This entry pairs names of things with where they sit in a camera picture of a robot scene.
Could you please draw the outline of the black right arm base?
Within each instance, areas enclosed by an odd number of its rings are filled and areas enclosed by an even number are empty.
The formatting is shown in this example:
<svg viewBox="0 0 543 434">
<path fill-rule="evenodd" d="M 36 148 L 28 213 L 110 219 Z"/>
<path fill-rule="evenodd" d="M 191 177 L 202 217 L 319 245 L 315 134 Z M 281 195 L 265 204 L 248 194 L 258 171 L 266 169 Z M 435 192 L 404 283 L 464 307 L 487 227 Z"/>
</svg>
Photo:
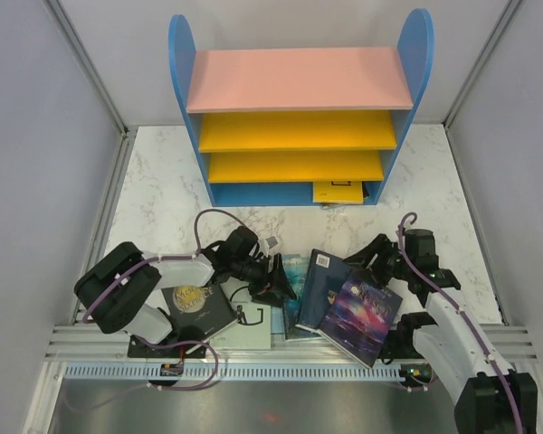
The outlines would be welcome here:
<svg viewBox="0 0 543 434">
<path fill-rule="evenodd" d="M 420 360 L 423 357 L 415 350 L 414 331 L 423 326 L 436 326 L 436 322 L 426 312 L 403 314 L 394 330 L 390 330 L 378 358 L 383 364 L 395 360 Z"/>
</svg>

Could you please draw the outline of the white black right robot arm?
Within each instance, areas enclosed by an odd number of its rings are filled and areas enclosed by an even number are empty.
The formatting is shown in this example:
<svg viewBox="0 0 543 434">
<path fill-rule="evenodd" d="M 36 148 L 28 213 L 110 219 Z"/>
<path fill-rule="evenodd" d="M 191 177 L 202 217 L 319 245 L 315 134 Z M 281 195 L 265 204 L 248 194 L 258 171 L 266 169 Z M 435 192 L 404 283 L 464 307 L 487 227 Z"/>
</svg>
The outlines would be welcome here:
<svg viewBox="0 0 543 434">
<path fill-rule="evenodd" d="M 397 241 L 377 235 L 346 258 L 380 286 L 404 281 L 423 307 L 404 314 L 380 358 L 421 358 L 449 392 L 460 433 L 534 433 L 538 386 L 497 351 L 465 306 L 461 284 L 440 266 L 432 231 L 402 230 Z"/>
</svg>

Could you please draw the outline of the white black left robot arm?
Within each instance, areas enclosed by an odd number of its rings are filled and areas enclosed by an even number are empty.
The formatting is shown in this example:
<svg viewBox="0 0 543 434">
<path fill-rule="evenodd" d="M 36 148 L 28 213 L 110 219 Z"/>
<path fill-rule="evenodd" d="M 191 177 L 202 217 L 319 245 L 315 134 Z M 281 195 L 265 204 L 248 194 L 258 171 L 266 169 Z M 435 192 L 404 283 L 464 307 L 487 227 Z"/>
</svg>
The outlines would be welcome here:
<svg viewBox="0 0 543 434">
<path fill-rule="evenodd" d="M 168 357 L 180 342 L 193 351 L 239 322 L 239 311 L 222 288 L 229 278 L 247 285 L 256 304 L 281 307 L 296 297 L 281 254 L 267 255 L 245 226 L 224 241 L 186 255 L 149 255 L 122 242 L 75 284 L 85 321 L 104 334 L 124 331 Z"/>
</svg>

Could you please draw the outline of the dark navy blue book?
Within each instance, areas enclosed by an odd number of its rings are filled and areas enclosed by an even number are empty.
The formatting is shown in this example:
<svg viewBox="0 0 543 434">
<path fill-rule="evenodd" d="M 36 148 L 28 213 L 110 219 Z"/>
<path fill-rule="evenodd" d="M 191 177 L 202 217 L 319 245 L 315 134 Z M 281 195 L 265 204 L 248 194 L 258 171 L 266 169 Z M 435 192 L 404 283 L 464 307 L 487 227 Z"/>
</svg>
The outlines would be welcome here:
<svg viewBox="0 0 543 434">
<path fill-rule="evenodd" d="M 351 267 L 341 258 L 313 249 L 296 327 L 316 332 L 347 280 Z"/>
</svg>

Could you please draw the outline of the teal ocean cover book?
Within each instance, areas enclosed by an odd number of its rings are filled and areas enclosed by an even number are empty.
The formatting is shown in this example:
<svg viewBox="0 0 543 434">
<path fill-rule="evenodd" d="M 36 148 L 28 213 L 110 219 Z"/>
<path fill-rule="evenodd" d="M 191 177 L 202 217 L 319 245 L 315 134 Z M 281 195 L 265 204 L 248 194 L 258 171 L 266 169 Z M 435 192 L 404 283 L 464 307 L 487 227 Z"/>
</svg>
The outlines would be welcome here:
<svg viewBox="0 0 543 434">
<path fill-rule="evenodd" d="M 301 297 L 308 272 L 310 258 L 301 255 L 285 255 L 282 257 L 283 268 L 287 280 L 291 286 L 295 299 L 284 298 L 282 317 L 284 325 L 284 337 L 286 341 L 307 341 L 320 339 L 320 335 L 314 332 L 298 328 L 301 306 Z"/>
</svg>

